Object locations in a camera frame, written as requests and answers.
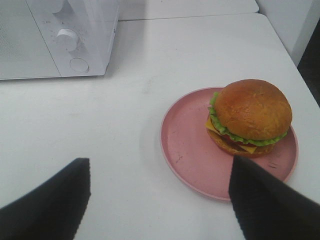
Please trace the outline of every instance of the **white wall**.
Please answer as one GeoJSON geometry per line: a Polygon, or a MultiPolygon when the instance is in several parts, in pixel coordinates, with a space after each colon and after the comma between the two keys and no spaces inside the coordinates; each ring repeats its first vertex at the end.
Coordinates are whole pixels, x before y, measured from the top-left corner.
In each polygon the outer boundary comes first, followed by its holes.
{"type": "Polygon", "coordinates": [[[320,17],[320,0],[256,0],[297,66],[320,17]]]}

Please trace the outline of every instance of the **pink plate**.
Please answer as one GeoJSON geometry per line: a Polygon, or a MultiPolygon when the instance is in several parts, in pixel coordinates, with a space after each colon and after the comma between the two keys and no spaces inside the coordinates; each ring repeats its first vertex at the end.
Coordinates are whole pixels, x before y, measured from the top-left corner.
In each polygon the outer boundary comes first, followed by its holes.
{"type": "MultiPolygon", "coordinates": [[[[204,88],[180,98],[164,116],[161,145],[176,176],[192,189],[212,198],[230,200],[228,194],[233,156],[222,151],[205,128],[209,101],[221,87],[204,88]]],[[[253,158],[276,178],[286,181],[294,171],[298,142],[290,127],[272,152],[253,158]]]]}

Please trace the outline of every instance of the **microwave button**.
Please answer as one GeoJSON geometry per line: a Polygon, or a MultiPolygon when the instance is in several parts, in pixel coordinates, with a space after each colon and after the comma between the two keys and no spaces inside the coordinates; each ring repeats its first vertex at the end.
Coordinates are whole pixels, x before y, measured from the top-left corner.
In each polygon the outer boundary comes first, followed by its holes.
{"type": "Polygon", "coordinates": [[[88,63],[79,57],[71,59],[70,67],[79,73],[87,73],[89,71],[88,63]]]}

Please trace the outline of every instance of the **sesame-free bun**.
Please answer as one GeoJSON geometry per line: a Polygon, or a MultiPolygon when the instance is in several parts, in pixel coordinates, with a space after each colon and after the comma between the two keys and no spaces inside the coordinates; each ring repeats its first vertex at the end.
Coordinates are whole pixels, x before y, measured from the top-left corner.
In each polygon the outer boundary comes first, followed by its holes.
{"type": "Polygon", "coordinates": [[[215,132],[207,129],[210,138],[221,148],[223,151],[231,155],[239,155],[247,158],[257,158],[267,155],[274,148],[274,144],[269,144],[267,146],[258,146],[254,153],[243,150],[234,143],[226,141],[223,137],[219,136],[215,132]]]}
{"type": "Polygon", "coordinates": [[[271,83],[245,79],[224,87],[214,109],[220,123],[244,139],[268,140],[290,127],[292,111],[284,94],[271,83]]]}

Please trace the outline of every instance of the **microwave knob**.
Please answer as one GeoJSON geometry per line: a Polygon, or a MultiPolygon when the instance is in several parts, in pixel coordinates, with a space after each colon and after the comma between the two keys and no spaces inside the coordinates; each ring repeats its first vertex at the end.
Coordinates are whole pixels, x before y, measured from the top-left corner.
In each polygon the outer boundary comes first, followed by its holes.
{"type": "Polygon", "coordinates": [[[68,28],[62,28],[56,35],[57,44],[60,48],[72,52],[81,45],[81,40],[78,34],[68,28]]]}

